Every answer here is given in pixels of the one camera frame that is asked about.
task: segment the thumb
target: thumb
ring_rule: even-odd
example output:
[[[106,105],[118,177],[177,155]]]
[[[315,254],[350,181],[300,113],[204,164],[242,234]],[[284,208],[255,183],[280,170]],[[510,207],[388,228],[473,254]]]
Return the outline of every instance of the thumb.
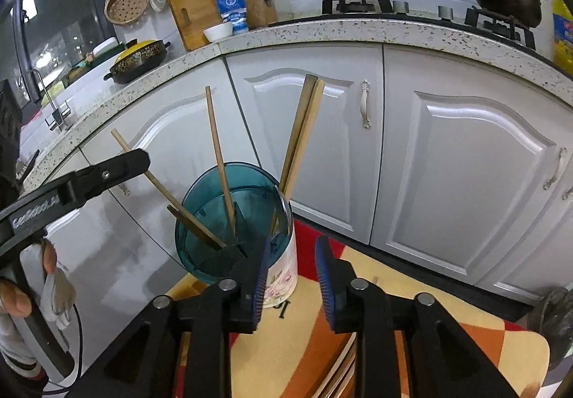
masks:
[[[16,285],[0,281],[0,312],[14,317],[27,317],[32,313],[30,298]]]

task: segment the stove burner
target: stove burner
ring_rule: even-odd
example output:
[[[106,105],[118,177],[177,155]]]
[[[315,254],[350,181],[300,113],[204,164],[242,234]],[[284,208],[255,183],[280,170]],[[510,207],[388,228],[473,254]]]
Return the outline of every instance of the stove burner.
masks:
[[[376,9],[375,1],[380,6],[380,11]],[[332,14],[333,3],[336,4],[336,11],[341,14],[362,13],[362,14],[391,14],[392,4],[390,0],[323,0],[323,15]]]
[[[525,46],[535,50],[534,34],[531,33],[531,30],[527,25],[524,25],[522,22],[520,22],[513,16],[508,17],[502,14],[489,11],[487,9],[478,9],[477,7],[472,6],[472,8],[468,8],[466,10],[466,18],[464,23],[466,25],[470,25],[474,28],[477,28],[477,21],[480,15],[492,19],[492,21],[486,20],[483,22],[483,27],[486,30],[489,30],[492,33],[502,36],[504,38],[511,39],[512,41],[521,42],[521,35],[516,32],[515,28],[521,29],[525,37]]]

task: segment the green container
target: green container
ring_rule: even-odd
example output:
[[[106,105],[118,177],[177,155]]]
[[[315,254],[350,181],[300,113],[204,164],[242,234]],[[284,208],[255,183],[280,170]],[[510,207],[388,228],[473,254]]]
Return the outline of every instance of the green container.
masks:
[[[225,164],[228,187],[236,210],[236,237],[228,223],[217,167],[205,172],[191,186],[183,206],[227,244],[212,249],[184,225],[175,224],[175,246],[183,266],[205,283],[228,277],[234,265],[249,257],[261,238],[270,233],[273,215],[278,218],[270,247],[270,265],[287,248],[293,232],[292,211],[277,191],[278,182],[260,167],[244,162]]]

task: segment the kitchen cabinet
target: kitchen cabinet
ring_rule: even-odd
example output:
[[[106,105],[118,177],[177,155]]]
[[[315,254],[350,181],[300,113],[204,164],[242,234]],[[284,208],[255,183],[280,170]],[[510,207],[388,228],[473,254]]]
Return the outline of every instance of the kitchen cabinet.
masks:
[[[226,60],[261,166],[277,179],[305,75],[326,82],[292,206],[314,222],[367,243],[382,148],[382,46],[296,44]]]
[[[53,178],[89,164],[74,153]],[[157,245],[105,191],[48,226],[58,266],[77,291],[84,334],[83,369],[155,296],[168,291],[185,270]],[[77,364],[78,329],[65,330]],[[65,383],[69,384],[75,373]]]
[[[467,59],[385,45],[384,61],[371,244],[475,284],[560,185],[573,152],[573,110],[523,79]]]
[[[205,85],[211,86],[217,129],[226,162],[257,164],[253,146],[233,93],[223,60],[207,62],[152,91],[107,123],[81,146],[95,164],[121,152],[111,130],[132,148],[146,150],[150,170],[179,201],[203,172],[216,165],[209,126]],[[175,249],[175,218],[168,201],[143,175],[111,190],[136,222],[179,261]]]
[[[552,288],[572,289],[572,236],[573,164],[569,164],[535,224],[477,285],[529,304]]]

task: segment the wooden cutting board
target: wooden cutting board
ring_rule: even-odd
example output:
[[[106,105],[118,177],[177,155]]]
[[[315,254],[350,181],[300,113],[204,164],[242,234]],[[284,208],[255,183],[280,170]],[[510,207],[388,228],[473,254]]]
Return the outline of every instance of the wooden cutting board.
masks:
[[[215,0],[167,0],[187,51],[209,44],[203,30],[223,22]]]

